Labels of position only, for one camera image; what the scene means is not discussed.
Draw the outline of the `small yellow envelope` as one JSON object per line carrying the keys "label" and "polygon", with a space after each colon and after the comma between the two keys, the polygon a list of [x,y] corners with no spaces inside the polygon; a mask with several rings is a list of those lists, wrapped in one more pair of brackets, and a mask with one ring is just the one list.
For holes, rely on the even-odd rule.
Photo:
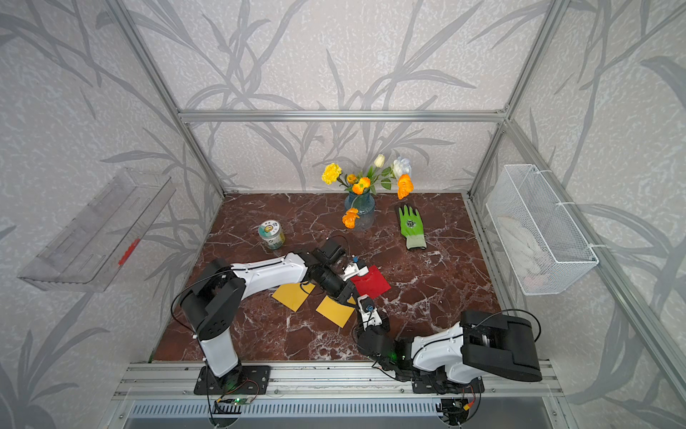
{"label": "small yellow envelope", "polygon": [[273,298],[287,309],[297,312],[314,288],[310,282],[283,284],[273,293]]}

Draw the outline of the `large yellow envelope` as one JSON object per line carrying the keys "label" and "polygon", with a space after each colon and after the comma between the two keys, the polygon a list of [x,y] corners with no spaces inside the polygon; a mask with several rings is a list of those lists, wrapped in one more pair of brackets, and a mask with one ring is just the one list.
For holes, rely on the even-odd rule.
{"label": "large yellow envelope", "polygon": [[325,297],[317,307],[316,312],[334,323],[334,325],[343,328],[350,320],[356,308],[357,305],[353,299],[340,304],[330,297]]}

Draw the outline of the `red envelope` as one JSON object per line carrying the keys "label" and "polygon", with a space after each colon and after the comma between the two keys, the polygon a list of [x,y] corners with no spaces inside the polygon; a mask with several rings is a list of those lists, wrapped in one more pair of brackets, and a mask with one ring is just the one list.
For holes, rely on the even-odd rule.
{"label": "red envelope", "polygon": [[356,275],[351,281],[355,284],[360,296],[366,295],[373,300],[391,290],[391,286],[377,266],[368,266],[366,275]]}

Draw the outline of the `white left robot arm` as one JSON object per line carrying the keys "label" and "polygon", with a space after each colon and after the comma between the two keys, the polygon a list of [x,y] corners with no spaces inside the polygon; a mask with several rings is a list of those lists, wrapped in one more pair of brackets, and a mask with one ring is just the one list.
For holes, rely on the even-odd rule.
{"label": "white left robot arm", "polygon": [[230,326],[241,301],[284,284],[312,283],[329,298],[347,306],[359,293],[352,279],[369,273],[357,258],[340,275],[333,266],[345,255],[335,239],[311,251],[248,264],[229,264],[221,258],[205,268],[200,279],[181,292],[174,303],[182,309],[204,353],[205,364],[219,380],[237,377],[240,361],[233,348]]}

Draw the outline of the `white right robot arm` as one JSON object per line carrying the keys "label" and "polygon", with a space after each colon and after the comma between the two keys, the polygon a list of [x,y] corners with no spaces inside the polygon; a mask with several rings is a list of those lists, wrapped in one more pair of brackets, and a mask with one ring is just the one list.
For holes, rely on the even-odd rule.
{"label": "white right robot arm", "polygon": [[542,380],[537,320],[509,316],[505,310],[466,310],[445,331],[401,340],[389,336],[389,318],[382,311],[363,313],[358,321],[353,334],[358,351],[401,382],[446,389],[467,386],[484,375],[524,383]]}

